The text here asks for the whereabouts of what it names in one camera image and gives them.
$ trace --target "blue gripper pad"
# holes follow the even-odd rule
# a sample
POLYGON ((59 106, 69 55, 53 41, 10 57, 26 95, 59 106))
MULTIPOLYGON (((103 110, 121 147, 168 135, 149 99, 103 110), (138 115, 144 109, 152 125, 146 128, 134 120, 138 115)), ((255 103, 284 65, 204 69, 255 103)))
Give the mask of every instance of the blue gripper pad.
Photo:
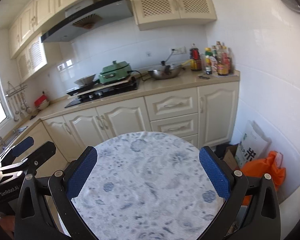
POLYGON ((207 173, 214 189, 218 193, 218 196, 228 200, 231 192, 230 181, 223 173, 219 165, 203 147, 199 151, 199 161, 204 171, 207 173))
POLYGON ((86 158, 82 161, 82 163, 72 174, 71 178, 68 180, 66 191, 66 195, 69 200, 79 195, 94 165, 96 165, 97 163, 97 158, 97 150, 95 148, 92 148, 87 154, 86 158))
POLYGON ((14 157, 19 157, 27 149, 33 146, 34 140, 32 137, 27 137, 22 142, 18 143, 13 149, 11 155, 14 157))

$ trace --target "range hood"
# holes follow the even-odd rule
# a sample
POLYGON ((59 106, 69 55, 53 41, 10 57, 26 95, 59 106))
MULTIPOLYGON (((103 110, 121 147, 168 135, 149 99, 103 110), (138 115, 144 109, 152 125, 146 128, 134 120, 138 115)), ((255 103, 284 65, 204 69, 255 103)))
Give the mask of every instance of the range hood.
POLYGON ((71 41, 102 25, 132 17, 126 0, 101 0, 59 22, 41 36, 41 42, 71 41))

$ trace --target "drawer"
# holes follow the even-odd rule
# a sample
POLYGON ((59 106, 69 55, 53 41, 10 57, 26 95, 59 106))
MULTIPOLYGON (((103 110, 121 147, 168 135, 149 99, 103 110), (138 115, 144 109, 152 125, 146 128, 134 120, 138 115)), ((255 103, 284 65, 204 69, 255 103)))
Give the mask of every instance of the drawer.
POLYGON ((151 121, 198 112, 197 89, 188 88, 146 96, 151 121))
POLYGON ((184 137, 198 133, 197 113, 151 121, 150 123, 153 131, 165 132, 178 137, 184 137))
POLYGON ((192 145, 198 147, 198 135, 197 134, 185 136, 185 137, 182 137, 182 139, 191 143, 192 145))

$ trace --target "orange bag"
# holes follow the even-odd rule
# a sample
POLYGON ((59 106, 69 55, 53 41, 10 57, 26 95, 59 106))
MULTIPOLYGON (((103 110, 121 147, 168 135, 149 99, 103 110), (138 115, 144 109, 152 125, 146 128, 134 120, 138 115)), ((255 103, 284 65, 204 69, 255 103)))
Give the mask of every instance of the orange bag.
MULTIPOLYGON (((274 159, 277 152, 271 151, 265 159, 257 159, 246 163, 241 171, 244 175, 250 177, 261 178, 265 173, 269 173, 274 183, 274 187, 278 190, 279 186, 284 182, 286 177, 286 168, 278 168, 274 159)), ((245 196, 242 205, 248 205, 250 196, 245 196)))

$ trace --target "floral tablecloth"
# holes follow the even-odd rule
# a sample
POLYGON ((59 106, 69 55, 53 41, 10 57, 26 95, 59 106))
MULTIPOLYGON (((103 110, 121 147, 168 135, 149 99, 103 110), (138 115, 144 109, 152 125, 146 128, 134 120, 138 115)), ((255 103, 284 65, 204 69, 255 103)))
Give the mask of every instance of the floral tablecloth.
POLYGON ((100 240, 196 240, 223 204, 199 150, 181 138, 127 133, 95 148, 98 161, 72 203, 100 240))

